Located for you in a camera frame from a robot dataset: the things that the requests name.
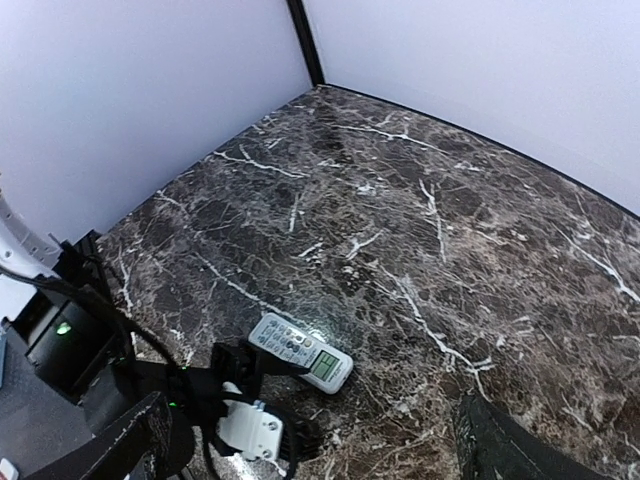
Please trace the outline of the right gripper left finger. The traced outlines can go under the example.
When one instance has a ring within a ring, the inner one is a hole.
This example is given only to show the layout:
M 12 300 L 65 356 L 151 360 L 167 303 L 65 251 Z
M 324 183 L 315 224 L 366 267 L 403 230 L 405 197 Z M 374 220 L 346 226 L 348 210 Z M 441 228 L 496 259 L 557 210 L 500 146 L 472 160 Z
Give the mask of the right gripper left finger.
M 100 435 L 30 479 L 137 479 L 169 477 L 172 419 L 159 392 L 147 395 Z

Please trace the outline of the white remote control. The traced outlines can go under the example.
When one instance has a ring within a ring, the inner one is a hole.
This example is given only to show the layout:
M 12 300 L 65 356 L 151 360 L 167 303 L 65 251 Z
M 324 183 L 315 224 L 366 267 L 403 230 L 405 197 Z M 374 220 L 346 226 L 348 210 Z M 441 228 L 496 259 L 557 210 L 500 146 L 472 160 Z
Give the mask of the white remote control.
M 261 318 L 248 341 L 280 360 L 306 369 L 299 377 L 328 395 L 336 394 L 353 370 L 349 355 L 274 313 Z

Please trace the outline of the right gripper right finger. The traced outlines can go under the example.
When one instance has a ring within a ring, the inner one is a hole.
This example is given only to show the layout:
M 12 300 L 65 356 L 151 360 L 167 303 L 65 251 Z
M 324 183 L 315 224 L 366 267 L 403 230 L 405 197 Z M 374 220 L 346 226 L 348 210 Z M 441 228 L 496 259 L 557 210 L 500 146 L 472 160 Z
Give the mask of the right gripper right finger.
M 463 479 L 601 479 L 548 446 L 484 397 L 461 398 L 453 414 Z

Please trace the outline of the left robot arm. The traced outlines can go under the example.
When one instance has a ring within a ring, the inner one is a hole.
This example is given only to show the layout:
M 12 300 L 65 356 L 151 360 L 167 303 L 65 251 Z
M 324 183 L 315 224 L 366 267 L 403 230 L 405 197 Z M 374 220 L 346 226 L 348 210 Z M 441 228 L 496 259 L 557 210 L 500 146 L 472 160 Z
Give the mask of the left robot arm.
M 223 455 L 262 455 L 260 436 L 289 459 L 317 425 L 259 401 L 264 376 L 301 376 L 307 368 L 242 340 L 217 343 L 207 368 L 183 367 L 150 332 L 119 311 L 109 291 L 112 271 L 90 231 L 76 243 L 44 240 L 1 204 L 1 275 L 34 294 L 2 326 L 35 375 L 80 406 L 95 435 L 149 394 L 167 400 L 182 431 L 198 426 Z

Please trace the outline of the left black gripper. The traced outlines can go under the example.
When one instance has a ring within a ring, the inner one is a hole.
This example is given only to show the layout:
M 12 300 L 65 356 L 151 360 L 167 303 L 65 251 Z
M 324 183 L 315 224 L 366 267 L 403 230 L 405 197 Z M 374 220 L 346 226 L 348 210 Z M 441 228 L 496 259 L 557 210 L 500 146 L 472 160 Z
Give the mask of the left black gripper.
M 302 376 L 308 367 L 282 360 L 265 350 L 256 350 L 247 340 L 237 345 L 216 342 L 212 347 L 210 368 L 221 382 L 233 383 L 242 394 L 251 398 L 260 395 L 263 377 Z

